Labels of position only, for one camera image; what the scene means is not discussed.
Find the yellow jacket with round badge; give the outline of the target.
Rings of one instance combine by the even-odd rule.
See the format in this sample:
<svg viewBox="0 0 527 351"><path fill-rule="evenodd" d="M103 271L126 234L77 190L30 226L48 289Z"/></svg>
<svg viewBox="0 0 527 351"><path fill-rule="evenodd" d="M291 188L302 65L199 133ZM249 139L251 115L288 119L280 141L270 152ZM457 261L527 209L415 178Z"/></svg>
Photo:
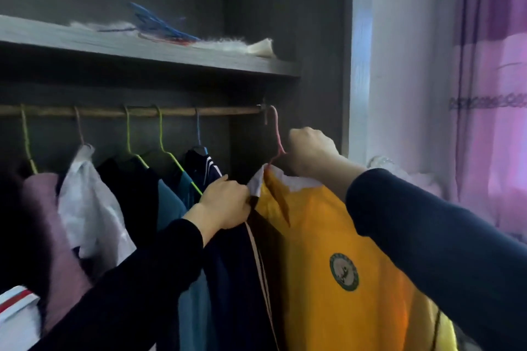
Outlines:
<svg viewBox="0 0 527 351"><path fill-rule="evenodd" d="M284 351L458 351L452 322L319 182L262 167L248 182Z"/></svg>

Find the teal garment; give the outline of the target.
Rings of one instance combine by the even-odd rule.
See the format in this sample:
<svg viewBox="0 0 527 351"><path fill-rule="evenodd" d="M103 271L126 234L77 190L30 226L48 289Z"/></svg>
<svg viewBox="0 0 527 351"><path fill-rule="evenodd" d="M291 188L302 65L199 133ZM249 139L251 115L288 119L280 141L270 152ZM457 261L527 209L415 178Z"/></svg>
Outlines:
<svg viewBox="0 0 527 351"><path fill-rule="evenodd" d="M185 204L164 183L158 182L157 229L166 228L187 212ZM156 343L156 351L219 351L206 275L200 275L178 301L168 329Z"/></svg>

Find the bundle of blue hangers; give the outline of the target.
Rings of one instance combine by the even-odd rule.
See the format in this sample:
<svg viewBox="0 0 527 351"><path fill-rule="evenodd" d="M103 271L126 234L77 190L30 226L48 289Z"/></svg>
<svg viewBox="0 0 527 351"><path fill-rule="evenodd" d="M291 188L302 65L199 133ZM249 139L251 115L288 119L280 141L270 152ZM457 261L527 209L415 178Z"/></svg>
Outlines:
<svg viewBox="0 0 527 351"><path fill-rule="evenodd" d="M149 9L135 3L128 5L133 10L136 23L118 22L114 24L96 25L95 31L112 35L136 35L154 41L168 41L187 45L201 41L200 38L173 28L167 22L157 17Z"/></svg>

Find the pink and purple curtain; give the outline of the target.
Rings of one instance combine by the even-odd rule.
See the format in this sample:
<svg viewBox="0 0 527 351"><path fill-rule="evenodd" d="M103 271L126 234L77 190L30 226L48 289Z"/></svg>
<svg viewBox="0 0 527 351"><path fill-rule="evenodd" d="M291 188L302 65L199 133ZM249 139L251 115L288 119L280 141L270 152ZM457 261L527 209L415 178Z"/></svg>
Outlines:
<svg viewBox="0 0 527 351"><path fill-rule="evenodd" d="M448 197L527 244L527 0L456 0Z"/></svg>

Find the person's left hand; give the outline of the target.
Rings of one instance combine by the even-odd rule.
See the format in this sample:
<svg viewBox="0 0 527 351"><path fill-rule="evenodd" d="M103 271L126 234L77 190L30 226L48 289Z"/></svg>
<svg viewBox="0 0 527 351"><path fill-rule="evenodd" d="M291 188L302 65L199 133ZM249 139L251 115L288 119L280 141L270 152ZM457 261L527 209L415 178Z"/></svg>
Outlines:
<svg viewBox="0 0 527 351"><path fill-rule="evenodd" d="M201 196L200 204L204 205L205 217L211 222L215 231L227 230L229 227L229 179L224 175L208 185Z"/></svg>

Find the wooden clothes rod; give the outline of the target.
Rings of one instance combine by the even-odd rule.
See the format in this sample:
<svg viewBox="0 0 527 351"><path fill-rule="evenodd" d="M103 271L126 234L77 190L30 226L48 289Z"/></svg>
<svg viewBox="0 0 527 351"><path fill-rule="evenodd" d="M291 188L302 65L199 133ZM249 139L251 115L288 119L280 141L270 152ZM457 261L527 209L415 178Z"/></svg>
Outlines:
<svg viewBox="0 0 527 351"><path fill-rule="evenodd" d="M0 104L0 117L15 117L23 112L31 117L82 117L89 118L125 118L131 117L152 118L159 114L167 117L192 117L200 116L231 116L231 115L256 115L263 112L260 106L255 107L205 107L205 108L156 108L156 107L58 107L58 106L30 106Z"/></svg>

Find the navy garment with white stripes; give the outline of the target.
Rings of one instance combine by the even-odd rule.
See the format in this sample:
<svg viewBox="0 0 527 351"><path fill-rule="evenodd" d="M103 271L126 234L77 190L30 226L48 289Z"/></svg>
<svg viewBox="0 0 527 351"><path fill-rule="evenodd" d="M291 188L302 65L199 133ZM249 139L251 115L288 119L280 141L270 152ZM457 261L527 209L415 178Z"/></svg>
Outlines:
<svg viewBox="0 0 527 351"><path fill-rule="evenodd" d="M179 298L178 351L279 351L265 272L249 225L219 231Z"/></svg>

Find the pink wire hanger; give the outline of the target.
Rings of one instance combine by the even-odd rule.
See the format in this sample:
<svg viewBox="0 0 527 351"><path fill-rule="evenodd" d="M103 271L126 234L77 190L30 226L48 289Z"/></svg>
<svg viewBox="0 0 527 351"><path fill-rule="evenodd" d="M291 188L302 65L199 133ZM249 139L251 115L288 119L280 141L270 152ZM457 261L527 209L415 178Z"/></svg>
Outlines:
<svg viewBox="0 0 527 351"><path fill-rule="evenodd" d="M281 158L282 156L286 155L286 151L282 145L281 141L281 135L279 131L279 116L278 111L273 105L269 105L265 107L264 112L264 125L268 124L268 113L272 113L273 115L273 122L274 122L274 135L276 137L276 144L277 144L277 153L274 157L270 159L268 162L268 167L270 167L277 159Z"/></svg>

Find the dark grey wardrobe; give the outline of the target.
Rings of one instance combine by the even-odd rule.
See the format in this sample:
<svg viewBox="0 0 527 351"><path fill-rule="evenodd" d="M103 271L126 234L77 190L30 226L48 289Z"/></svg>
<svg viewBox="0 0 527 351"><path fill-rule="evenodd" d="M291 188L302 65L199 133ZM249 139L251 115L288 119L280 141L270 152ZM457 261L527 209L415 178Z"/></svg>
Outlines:
<svg viewBox="0 0 527 351"><path fill-rule="evenodd" d="M55 51L0 52L0 102L78 107L220 107L260 102L278 110L282 141L289 128L309 126L344 152L345 57L350 0L0 0L0 15L55 24L131 22L135 2L173 27L200 38L273 40L300 76L217 73L164 63L117 61ZM273 113L201 117L201 141L221 172L246 183L276 154Z"/></svg>

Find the pink garment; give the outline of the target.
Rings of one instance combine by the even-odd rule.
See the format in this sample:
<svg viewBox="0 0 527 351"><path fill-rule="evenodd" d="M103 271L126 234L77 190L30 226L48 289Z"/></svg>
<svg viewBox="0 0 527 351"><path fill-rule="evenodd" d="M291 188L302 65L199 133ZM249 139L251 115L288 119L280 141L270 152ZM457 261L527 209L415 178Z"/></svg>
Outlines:
<svg viewBox="0 0 527 351"><path fill-rule="evenodd" d="M91 289L89 278L70 248L58 213L58 175L42 173L25 179L22 201L36 224L44 247L46 291L43 295L43 334L48 334Z"/></svg>

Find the white garment with red stripe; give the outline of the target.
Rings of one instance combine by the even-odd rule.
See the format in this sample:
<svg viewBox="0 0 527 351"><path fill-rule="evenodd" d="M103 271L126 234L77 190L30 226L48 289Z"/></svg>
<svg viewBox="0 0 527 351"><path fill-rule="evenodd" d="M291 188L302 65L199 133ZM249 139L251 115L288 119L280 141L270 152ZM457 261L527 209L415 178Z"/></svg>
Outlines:
<svg viewBox="0 0 527 351"><path fill-rule="evenodd" d="M23 286L0 294L0 351L29 351L40 340L39 301Z"/></svg>

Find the person's right forearm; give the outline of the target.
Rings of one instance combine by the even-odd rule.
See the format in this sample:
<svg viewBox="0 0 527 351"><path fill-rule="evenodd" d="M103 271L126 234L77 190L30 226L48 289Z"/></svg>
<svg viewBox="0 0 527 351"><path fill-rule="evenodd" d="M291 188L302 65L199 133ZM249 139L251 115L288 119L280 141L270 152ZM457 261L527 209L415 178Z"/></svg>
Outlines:
<svg viewBox="0 0 527 351"><path fill-rule="evenodd" d="M415 286L484 351L527 351L527 245L471 211L339 156L309 175Z"/></svg>

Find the white fluffy cloth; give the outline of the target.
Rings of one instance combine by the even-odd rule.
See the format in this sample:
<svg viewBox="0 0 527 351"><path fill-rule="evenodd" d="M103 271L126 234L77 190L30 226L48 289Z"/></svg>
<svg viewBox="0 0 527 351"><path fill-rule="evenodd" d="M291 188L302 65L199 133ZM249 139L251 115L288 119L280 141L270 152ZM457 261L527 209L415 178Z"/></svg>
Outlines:
<svg viewBox="0 0 527 351"><path fill-rule="evenodd" d="M168 35L160 35L156 31L142 30L134 24L126 21L116 21L107 24L102 23L82 23L71 21L69 27L90 30L107 35L121 35L132 36L153 42L163 42L176 44L178 46L192 47L198 49L214 50L221 52L232 52L241 55L252 55L263 58L275 58L273 52L273 41L269 38L261 40L253 44L247 44L242 40L237 39L219 39L219 40L201 40L188 41L176 38L170 38Z"/></svg>

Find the grey wardrobe shelf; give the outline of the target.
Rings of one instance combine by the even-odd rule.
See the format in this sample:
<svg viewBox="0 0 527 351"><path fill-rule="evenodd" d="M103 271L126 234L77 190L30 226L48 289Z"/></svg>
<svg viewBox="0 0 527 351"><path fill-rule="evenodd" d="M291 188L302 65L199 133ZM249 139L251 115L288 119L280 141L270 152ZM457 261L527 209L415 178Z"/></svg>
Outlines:
<svg viewBox="0 0 527 351"><path fill-rule="evenodd" d="M293 62L0 15L0 44L299 78Z"/></svg>

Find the person's right hand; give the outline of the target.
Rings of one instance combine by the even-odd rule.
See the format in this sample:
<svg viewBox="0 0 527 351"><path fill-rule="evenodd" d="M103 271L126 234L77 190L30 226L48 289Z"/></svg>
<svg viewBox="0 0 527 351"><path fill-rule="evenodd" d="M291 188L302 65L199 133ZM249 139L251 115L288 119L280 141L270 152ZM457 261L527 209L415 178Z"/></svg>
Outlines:
<svg viewBox="0 0 527 351"><path fill-rule="evenodd" d="M310 127L307 128L304 145L304 164L303 174L296 174L301 177L316 179L323 172L331 160L340 158L340 154L331 138L322 131Z"/></svg>

